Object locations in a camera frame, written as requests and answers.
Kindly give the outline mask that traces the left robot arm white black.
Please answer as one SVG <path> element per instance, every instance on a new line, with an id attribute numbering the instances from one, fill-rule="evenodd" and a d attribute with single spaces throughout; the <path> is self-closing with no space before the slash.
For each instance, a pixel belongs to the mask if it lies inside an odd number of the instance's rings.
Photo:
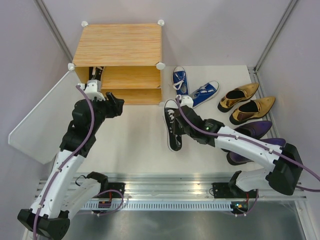
<path id="1" fill-rule="evenodd" d="M 95 134 L 105 119 L 118 117 L 125 101 L 107 92 L 102 100 L 87 96 L 75 103 L 72 121 L 62 138 L 56 165 L 41 193 L 28 209 L 20 210 L 17 219 L 33 233 L 33 239 L 47 237 L 61 240 L 71 220 L 92 198 L 123 198 L 123 192 L 110 188 L 108 177 L 99 172 L 85 176 L 84 182 L 65 197 L 70 182 L 96 142 Z"/>

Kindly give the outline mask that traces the black canvas sneaker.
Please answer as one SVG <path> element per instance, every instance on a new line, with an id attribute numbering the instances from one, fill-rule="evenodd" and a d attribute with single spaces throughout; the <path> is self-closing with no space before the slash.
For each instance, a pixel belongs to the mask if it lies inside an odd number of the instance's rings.
<path id="1" fill-rule="evenodd" d="M 168 148 L 173 152 L 178 152 L 182 148 L 182 136 L 175 132 L 175 110 L 178 109 L 177 103 L 173 99 L 168 99 L 163 106 L 163 119 L 167 129 Z"/>
<path id="2" fill-rule="evenodd" d="M 104 69 L 104 66 L 89 67 L 89 80 L 101 81 Z"/>

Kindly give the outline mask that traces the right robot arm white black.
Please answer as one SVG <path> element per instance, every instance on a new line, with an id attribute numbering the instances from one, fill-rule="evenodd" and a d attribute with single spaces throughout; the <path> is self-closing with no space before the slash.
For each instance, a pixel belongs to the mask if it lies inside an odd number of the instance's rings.
<path id="1" fill-rule="evenodd" d="M 203 120 L 186 105 L 176 109 L 173 115 L 182 132 L 198 143 L 238 154 L 262 167 L 235 172 L 227 184 L 231 196 L 239 198 L 245 192 L 263 188 L 293 195 L 303 170 L 303 162 L 294 145 L 280 146 L 254 139 L 217 120 Z"/>

